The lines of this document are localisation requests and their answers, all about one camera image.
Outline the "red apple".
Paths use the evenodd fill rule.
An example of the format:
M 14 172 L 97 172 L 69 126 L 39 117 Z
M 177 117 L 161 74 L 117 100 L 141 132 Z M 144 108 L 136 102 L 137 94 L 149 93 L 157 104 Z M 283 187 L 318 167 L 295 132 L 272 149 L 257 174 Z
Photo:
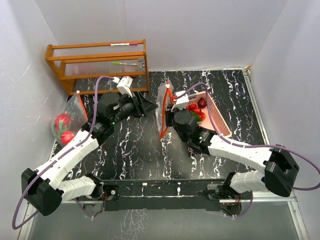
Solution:
M 62 146 L 66 146 L 70 141 L 73 140 L 73 138 L 75 137 L 75 133 L 72 131 L 64 131 L 61 135 L 60 135 L 60 144 Z

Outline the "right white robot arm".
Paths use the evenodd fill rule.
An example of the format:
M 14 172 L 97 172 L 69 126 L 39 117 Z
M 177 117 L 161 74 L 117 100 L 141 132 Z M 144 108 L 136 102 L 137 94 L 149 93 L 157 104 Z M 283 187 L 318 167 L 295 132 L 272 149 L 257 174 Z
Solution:
M 223 157 L 253 169 L 229 173 L 223 184 L 206 190 L 208 195 L 230 199 L 250 191 L 270 191 L 280 197 L 291 195 L 300 168 L 287 150 L 278 145 L 254 147 L 232 139 L 224 141 L 215 131 L 199 126 L 196 117 L 185 109 L 167 109 L 164 114 L 165 123 L 194 152 Z

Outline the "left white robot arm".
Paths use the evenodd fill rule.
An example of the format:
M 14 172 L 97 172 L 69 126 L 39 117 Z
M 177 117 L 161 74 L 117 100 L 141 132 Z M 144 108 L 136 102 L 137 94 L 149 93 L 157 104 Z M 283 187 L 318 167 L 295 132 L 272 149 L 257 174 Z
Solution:
M 43 216 L 52 214 L 62 202 L 70 199 L 82 196 L 99 199 L 104 188 L 97 177 L 88 175 L 70 181 L 64 178 L 114 133 L 116 124 L 128 117 L 146 117 L 157 108 L 156 103 L 145 99 L 139 91 L 104 93 L 96 99 L 88 122 L 59 153 L 37 169 L 27 168 L 21 174 L 23 198 Z

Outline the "clear orange zip bag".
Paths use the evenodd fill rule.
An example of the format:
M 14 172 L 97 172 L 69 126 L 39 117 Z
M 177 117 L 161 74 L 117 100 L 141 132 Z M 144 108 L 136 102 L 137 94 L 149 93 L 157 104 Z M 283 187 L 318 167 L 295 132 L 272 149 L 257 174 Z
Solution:
M 50 128 L 55 140 L 64 147 L 87 121 L 87 112 L 77 90 L 66 102 L 64 110 L 53 118 Z

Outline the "red green dragon fruit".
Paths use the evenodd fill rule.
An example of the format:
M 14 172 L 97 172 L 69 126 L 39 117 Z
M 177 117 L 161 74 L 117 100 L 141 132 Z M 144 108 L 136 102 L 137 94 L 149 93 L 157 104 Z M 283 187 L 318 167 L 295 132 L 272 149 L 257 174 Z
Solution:
M 70 115 L 66 112 L 55 117 L 51 124 L 51 131 L 56 139 L 60 140 L 61 134 L 69 130 L 71 121 Z

